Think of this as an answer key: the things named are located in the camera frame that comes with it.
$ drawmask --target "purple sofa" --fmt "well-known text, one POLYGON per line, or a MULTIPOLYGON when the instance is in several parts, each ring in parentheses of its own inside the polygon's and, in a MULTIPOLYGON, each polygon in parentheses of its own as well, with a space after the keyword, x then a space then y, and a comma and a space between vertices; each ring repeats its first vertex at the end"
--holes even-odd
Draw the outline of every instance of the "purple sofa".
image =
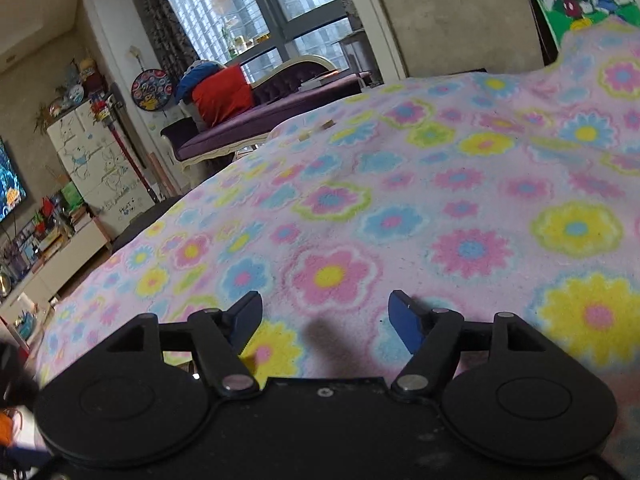
POLYGON ((161 135, 170 142, 176 162, 185 169, 191 164, 264 142, 270 131, 282 121, 360 93, 355 75, 298 92, 302 82, 327 72, 331 67, 323 58, 318 58, 321 62, 309 58, 311 56, 293 60, 266 80, 258 82, 253 88, 255 107, 210 130, 198 132, 191 118, 165 127, 161 135))

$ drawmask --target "dartboard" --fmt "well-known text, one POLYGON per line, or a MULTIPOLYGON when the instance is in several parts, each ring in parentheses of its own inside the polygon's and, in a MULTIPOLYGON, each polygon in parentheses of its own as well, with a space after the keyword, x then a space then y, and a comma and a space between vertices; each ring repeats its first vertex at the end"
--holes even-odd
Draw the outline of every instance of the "dartboard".
POLYGON ((133 102, 147 112, 166 106, 174 93, 174 86, 164 70, 145 70, 131 86, 133 102))

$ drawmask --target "red pillow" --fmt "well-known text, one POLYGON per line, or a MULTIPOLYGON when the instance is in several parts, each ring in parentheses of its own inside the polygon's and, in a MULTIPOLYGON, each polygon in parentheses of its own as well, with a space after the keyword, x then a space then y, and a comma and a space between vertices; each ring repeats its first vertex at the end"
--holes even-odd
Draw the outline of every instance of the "red pillow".
POLYGON ((240 65, 207 77, 193 89, 192 97, 211 128, 254 107, 254 95, 240 65))

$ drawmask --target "beige wall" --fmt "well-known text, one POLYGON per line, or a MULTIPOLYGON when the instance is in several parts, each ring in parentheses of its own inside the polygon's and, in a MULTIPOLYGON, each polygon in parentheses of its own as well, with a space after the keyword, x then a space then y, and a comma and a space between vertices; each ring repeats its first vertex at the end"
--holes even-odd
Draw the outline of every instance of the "beige wall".
POLYGON ((381 0, 409 76, 543 66, 529 0, 381 0))
MULTIPOLYGON (((43 196, 60 188, 45 166, 56 173, 65 171, 49 136, 33 131, 38 104, 48 104, 56 97, 55 88, 64 82, 66 66, 85 55, 83 42, 70 32, 0 75, 0 137, 27 191, 27 199, 15 210, 18 229, 42 206, 43 196)), ((12 237, 13 222, 11 216, 2 222, 12 237)))

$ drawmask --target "white cabinet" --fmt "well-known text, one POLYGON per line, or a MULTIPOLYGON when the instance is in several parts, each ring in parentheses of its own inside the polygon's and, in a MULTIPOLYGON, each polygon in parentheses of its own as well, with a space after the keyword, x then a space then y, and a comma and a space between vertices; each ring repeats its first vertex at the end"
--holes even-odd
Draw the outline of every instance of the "white cabinet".
POLYGON ((47 131, 78 191, 111 238, 154 204, 113 134, 102 123, 94 124, 89 102, 47 131))

